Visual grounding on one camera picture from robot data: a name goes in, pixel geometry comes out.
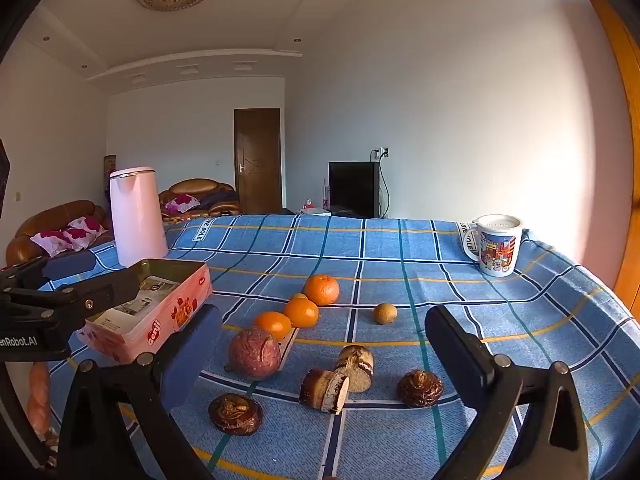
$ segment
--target mug lid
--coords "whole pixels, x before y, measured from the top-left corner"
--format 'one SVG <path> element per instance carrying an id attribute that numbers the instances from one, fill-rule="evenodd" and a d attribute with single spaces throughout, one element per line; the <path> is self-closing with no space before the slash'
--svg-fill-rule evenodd
<path id="1" fill-rule="evenodd" d="M 123 176 L 134 175 L 137 173 L 150 173 L 155 170 L 151 166 L 139 166 L 137 168 L 127 168 L 126 170 L 113 171 L 109 178 L 121 178 Z"/>
<path id="2" fill-rule="evenodd" d="M 503 231 L 522 227 L 522 220 L 511 215 L 483 215 L 476 219 L 476 224 L 486 229 Z"/>

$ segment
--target leather armchair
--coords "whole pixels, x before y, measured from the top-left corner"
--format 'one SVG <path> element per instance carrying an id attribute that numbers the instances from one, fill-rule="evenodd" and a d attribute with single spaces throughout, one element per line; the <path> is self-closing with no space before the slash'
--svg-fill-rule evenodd
<path id="1" fill-rule="evenodd" d="M 107 229 L 107 233 L 100 236 L 92 247 L 113 240 L 111 233 L 111 221 L 99 205 L 95 205 L 90 200 L 75 200 L 51 209 L 44 210 L 37 215 L 25 220 L 18 228 L 15 238 L 9 242 L 6 247 L 6 263 L 7 265 L 17 265 L 29 260 L 33 260 L 38 256 L 49 255 L 38 244 L 33 243 L 30 238 L 37 233 L 43 231 L 58 231 L 66 227 L 66 225 L 80 218 L 81 216 L 94 217 L 102 227 Z"/>
<path id="2" fill-rule="evenodd" d="M 164 207 L 180 194 L 188 194 L 196 197 L 198 200 L 213 192 L 219 191 L 235 191 L 229 184 L 217 182 L 209 178 L 190 178 L 183 180 L 177 184 L 173 184 L 169 189 L 164 190 L 158 195 L 160 201 L 160 211 L 162 220 L 165 222 L 182 222 L 191 218 L 199 217 L 218 217 L 218 216 L 236 216 L 242 214 L 242 208 L 238 200 L 225 200 L 217 202 L 208 209 L 192 209 L 186 213 L 171 214 Z"/>

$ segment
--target white wall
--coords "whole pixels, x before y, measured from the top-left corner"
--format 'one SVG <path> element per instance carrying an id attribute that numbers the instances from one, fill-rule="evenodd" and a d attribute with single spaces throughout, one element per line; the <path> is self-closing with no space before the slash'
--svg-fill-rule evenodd
<path id="1" fill-rule="evenodd" d="M 520 216 L 612 285 L 630 215 L 620 74 L 588 0 L 357 0 L 287 79 L 287 202 L 383 161 L 389 216 Z"/>
<path id="2" fill-rule="evenodd" d="M 235 186 L 234 109 L 280 108 L 284 131 L 284 92 L 284 78 L 236 77 L 114 95 L 107 151 L 116 154 L 119 169 L 153 167 L 159 190 L 194 177 Z"/>
<path id="3" fill-rule="evenodd" d="M 0 259 L 29 216 L 71 200 L 104 205 L 107 96 L 18 38 L 0 64 L 0 138 L 11 163 Z M 22 199 L 15 201 L 15 193 Z"/>

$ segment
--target blue plaid tablecloth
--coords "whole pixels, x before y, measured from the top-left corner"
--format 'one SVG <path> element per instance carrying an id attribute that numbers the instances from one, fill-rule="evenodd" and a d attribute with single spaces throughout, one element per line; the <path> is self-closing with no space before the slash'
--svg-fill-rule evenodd
<path id="1" fill-rule="evenodd" d="M 325 216 L 239 216 L 195 219 L 167 230 L 168 258 L 206 261 L 215 303 L 223 313 L 221 339 L 187 402 L 172 415 L 219 480 L 425 480 L 452 452 L 475 411 L 462 405 L 424 335 L 424 316 L 445 304 L 463 329 L 493 353 L 519 365 L 566 362 L 584 412 L 592 479 L 606 474 L 640 430 L 640 326 L 587 269 L 525 232 L 516 271 L 486 278 L 463 253 L 467 224 Z M 121 268 L 116 249 L 94 249 L 94 270 L 59 286 Z M 226 372 L 226 348 L 237 330 L 267 310 L 281 311 L 314 273 L 340 283 L 340 297 L 322 307 L 318 324 L 296 330 L 283 346 L 282 370 L 260 383 Z M 385 326 L 372 308 L 389 302 L 398 319 Z M 298 403 L 313 367 L 332 369 L 349 342 L 376 359 L 372 387 L 351 394 L 340 415 Z M 71 341 L 70 359 L 51 364 L 52 410 L 60 422 L 77 362 L 108 359 Z M 395 394 L 407 371 L 440 375 L 445 390 L 433 408 L 406 409 Z M 209 421 L 210 401 L 224 392 L 254 396 L 264 423 L 251 437 L 229 437 Z M 134 414 L 123 408 L 148 473 L 163 478 Z M 486 471 L 497 476 L 522 426 L 526 406 L 514 410 Z"/>

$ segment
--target metal screw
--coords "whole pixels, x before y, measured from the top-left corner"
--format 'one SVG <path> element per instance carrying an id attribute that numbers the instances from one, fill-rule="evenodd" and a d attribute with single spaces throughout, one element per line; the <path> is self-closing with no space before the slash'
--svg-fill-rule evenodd
<path id="1" fill-rule="evenodd" d="M 147 366 L 154 361 L 154 355 L 151 352 L 144 352 L 136 358 L 136 362 L 140 366 Z"/>
<path id="2" fill-rule="evenodd" d="M 508 368 L 511 366 L 511 359 L 505 354 L 496 354 L 494 356 L 494 363 L 496 363 L 500 368 Z"/>
<path id="3" fill-rule="evenodd" d="M 91 359 L 85 359 L 80 363 L 78 370 L 80 370 L 81 372 L 88 372 L 93 367 L 94 367 L 94 362 L 91 361 Z"/>
<path id="4" fill-rule="evenodd" d="M 554 368 L 556 369 L 556 372 L 558 372 L 559 374 L 567 374 L 569 373 L 569 367 L 564 364 L 562 361 L 556 361 L 554 363 Z"/>

